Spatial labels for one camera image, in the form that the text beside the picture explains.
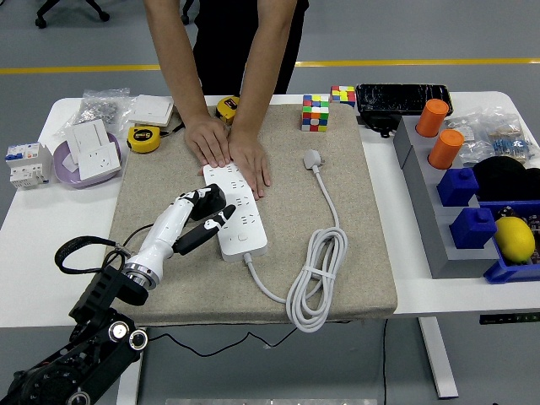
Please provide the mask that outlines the person's right hand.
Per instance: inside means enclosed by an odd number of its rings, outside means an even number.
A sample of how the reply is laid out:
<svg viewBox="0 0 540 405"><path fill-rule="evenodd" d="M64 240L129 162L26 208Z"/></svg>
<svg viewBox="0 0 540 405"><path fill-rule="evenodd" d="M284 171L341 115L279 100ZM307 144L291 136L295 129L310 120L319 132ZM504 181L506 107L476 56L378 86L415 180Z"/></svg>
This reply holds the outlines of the person's right hand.
<svg viewBox="0 0 540 405"><path fill-rule="evenodd" d="M208 113L185 120L186 146L201 166L224 167L230 162L228 130L218 119Z"/></svg>

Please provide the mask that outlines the person's left hand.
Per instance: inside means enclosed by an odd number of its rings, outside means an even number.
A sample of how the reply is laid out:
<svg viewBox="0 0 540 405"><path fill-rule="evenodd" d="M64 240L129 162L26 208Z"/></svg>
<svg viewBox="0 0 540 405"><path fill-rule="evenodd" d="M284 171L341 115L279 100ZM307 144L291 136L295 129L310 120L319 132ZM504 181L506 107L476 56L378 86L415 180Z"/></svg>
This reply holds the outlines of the person's left hand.
<svg viewBox="0 0 540 405"><path fill-rule="evenodd" d="M251 188L255 200L265 197L271 186L267 154L253 131L233 128L229 135L229 153Z"/></svg>

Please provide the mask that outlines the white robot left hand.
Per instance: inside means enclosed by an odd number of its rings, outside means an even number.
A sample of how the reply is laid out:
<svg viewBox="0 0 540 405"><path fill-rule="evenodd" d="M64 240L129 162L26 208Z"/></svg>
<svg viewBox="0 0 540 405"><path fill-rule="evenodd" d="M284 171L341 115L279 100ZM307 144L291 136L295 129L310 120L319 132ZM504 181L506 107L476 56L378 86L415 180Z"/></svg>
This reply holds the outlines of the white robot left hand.
<svg viewBox="0 0 540 405"><path fill-rule="evenodd" d="M127 260L123 272L157 286L164 261L186 255L214 237L231 218L236 206L228 205L215 184L180 195L155 221L137 255Z"/></svg>

